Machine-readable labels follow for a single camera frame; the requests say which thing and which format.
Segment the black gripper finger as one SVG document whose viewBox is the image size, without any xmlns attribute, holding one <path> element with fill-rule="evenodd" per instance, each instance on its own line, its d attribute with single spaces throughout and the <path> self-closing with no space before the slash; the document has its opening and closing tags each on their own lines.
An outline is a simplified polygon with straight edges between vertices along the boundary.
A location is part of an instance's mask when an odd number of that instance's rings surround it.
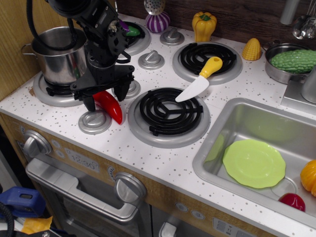
<svg viewBox="0 0 316 237">
<path fill-rule="evenodd" d="M 83 95 L 82 100 L 88 111 L 95 111 L 95 101 L 92 95 Z"/>
<path fill-rule="evenodd" d="M 118 101 L 123 101 L 129 91 L 130 83 L 119 83 L 114 87 L 114 94 Z"/>
</svg>

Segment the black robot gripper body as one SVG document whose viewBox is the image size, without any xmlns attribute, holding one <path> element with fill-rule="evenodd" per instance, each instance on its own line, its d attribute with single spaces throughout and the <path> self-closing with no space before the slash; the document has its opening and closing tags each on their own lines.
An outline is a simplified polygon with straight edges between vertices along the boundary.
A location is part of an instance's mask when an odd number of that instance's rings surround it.
<svg viewBox="0 0 316 237">
<path fill-rule="evenodd" d="M 102 65 L 91 56 L 86 59 L 86 70 L 76 74 L 76 81 L 70 83 L 74 99 L 82 101 L 83 95 L 94 95 L 114 88 L 119 83 L 134 80 L 132 65 L 117 65 L 115 62 Z"/>
</svg>

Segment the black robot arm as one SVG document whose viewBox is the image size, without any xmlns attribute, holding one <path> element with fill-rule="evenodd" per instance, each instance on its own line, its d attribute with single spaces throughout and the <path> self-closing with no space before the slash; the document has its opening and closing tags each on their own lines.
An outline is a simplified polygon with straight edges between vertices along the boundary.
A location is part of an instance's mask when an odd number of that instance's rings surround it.
<svg viewBox="0 0 316 237">
<path fill-rule="evenodd" d="M 118 62 L 128 47 L 126 31 L 118 13 L 106 0 L 50 0 L 49 5 L 59 15 L 74 19 L 87 38 L 87 69 L 82 77 L 71 83 L 73 97 L 95 110 L 93 95 L 113 88 L 119 101 L 125 99 L 135 68 L 130 57 Z"/>
</svg>

